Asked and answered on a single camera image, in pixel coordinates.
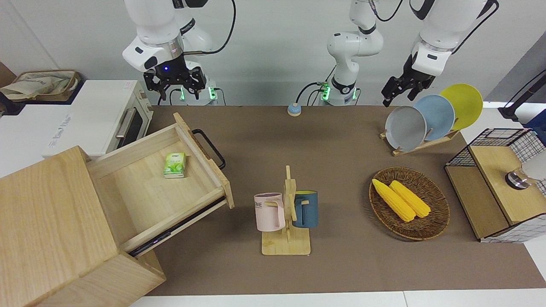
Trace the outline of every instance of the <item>green indicator light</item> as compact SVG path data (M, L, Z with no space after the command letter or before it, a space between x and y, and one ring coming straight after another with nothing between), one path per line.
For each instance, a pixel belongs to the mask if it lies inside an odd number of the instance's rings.
M328 101L330 98L330 86L325 85L324 90L322 91L322 100Z
M216 100L216 91L212 87L209 87L209 96L210 100Z

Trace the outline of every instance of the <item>wooden drawer cabinet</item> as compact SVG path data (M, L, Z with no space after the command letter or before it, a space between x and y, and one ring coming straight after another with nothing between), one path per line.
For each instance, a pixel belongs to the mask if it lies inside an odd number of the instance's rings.
M0 306L127 306L165 281L152 249L233 207L228 180L175 118L97 160L74 147L0 179ZM188 154L186 178L163 177L170 152Z

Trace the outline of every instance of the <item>green tissue pack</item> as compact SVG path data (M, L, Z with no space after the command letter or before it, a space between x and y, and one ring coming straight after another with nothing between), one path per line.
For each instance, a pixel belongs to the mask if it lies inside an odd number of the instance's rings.
M186 169L186 154L184 152L173 152L167 155L165 159L165 168L163 176L165 178L184 178Z

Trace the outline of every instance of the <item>mug handle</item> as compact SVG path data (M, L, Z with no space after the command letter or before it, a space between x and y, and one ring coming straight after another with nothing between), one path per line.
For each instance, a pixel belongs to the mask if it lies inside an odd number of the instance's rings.
M304 205L309 205L309 200L302 200L301 201L301 225L305 227L305 210Z
M284 220L284 208L282 207L282 201L274 200L272 202L265 202L265 205L277 207L277 221L275 221L275 227L280 227L281 221Z

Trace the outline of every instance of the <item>blue mug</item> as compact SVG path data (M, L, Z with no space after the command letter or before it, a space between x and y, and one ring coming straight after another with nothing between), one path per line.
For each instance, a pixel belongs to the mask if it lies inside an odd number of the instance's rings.
M317 191L296 191L294 198L297 221L292 225L299 228L318 226L318 193Z

